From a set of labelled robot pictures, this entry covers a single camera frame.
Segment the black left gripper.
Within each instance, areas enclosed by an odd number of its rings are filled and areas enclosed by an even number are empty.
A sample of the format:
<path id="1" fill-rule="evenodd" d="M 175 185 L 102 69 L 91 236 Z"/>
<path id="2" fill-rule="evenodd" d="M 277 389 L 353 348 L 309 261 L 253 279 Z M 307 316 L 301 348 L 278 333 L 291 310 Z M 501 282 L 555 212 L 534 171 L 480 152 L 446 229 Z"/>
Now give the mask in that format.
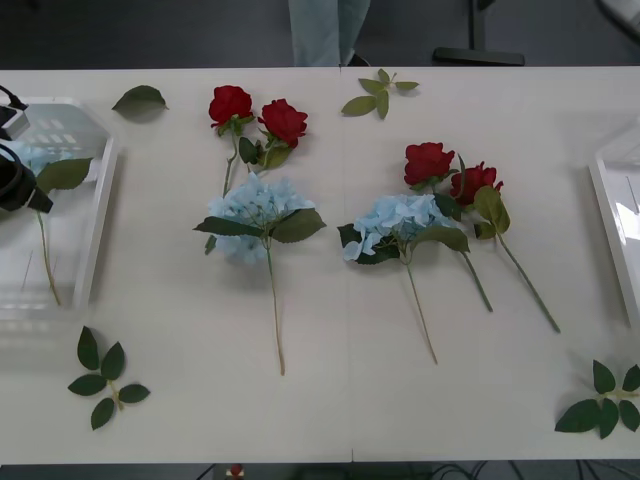
<path id="1" fill-rule="evenodd" d="M 29 208 L 39 213 L 49 213 L 53 201 L 48 194 L 35 186 L 35 178 L 18 155 L 6 145 L 1 145 L 1 208 L 17 211 Z"/>

